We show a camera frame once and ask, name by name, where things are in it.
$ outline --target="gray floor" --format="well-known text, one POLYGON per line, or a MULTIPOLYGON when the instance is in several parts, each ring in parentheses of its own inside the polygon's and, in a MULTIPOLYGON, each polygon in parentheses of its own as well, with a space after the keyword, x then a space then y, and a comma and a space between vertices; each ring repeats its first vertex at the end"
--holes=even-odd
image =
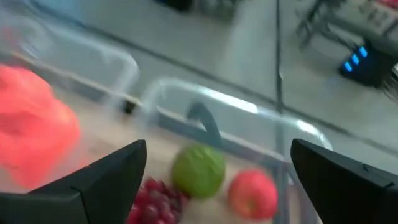
MULTIPOLYGON (((245 1, 230 24, 177 14, 148 0, 36 1, 133 43, 113 42, 126 47, 140 66, 139 85, 131 95, 139 96, 151 81, 169 76, 275 109, 275 1, 245 1)), ((398 173, 398 105, 340 77, 335 68, 347 52, 339 46, 316 38, 299 51, 293 35, 295 6, 280 3, 285 113, 319 127, 336 151, 398 173)), ((236 122, 234 115, 219 112, 226 129, 236 122)), ((259 133, 267 133, 257 119, 247 123, 258 129, 245 125, 235 134, 260 141, 259 133)))

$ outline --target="blue light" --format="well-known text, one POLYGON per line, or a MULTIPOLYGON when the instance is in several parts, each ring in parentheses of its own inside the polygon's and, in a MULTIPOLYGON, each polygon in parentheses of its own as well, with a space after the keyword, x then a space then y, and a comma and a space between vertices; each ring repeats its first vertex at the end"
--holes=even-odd
POLYGON ((360 47, 359 52, 361 52, 362 57, 368 56, 368 52, 366 51, 366 49, 364 47, 360 47))
POLYGON ((359 58, 358 58, 358 56, 356 56, 356 54, 354 54, 352 57, 351 57, 351 59, 353 60, 353 62, 357 65, 357 64, 359 64, 359 58))
POLYGON ((352 72, 353 68, 351 67, 351 65, 349 64, 349 62, 344 63, 344 67, 346 67, 347 71, 352 72))

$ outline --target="transparent plastic container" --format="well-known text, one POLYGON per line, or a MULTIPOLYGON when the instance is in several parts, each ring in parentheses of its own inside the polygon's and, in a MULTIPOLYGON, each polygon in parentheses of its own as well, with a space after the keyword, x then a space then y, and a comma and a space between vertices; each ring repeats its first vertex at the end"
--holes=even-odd
POLYGON ((170 183, 175 156, 193 143, 213 146, 226 160, 226 178, 218 193, 210 199, 192 200, 181 223, 251 223, 235 215, 227 202, 231 179, 250 168, 272 176, 279 197, 275 216, 257 223, 320 223, 289 157, 293 138, 332 150, 317 128, 216 90, 170 78, 155 82, 141 102, 134 125, 141 131, 140 138, 147 141, 146 177, 170 183))
POLYGON ((0 191, 21 193, 99 159, 93 147, 120 148, 98 130, 118 116, 139 69, 117 47, 1 3, 0 191))

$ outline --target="red apple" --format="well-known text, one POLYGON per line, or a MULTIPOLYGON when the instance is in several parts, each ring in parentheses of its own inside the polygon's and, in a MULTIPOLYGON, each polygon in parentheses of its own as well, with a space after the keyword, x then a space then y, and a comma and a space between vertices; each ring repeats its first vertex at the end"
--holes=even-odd
POLYGON ((241 171, 228 189, 228 202, 244 218, 265 220, 277 211, 278 193, 273 180, 264 171, 241 171))

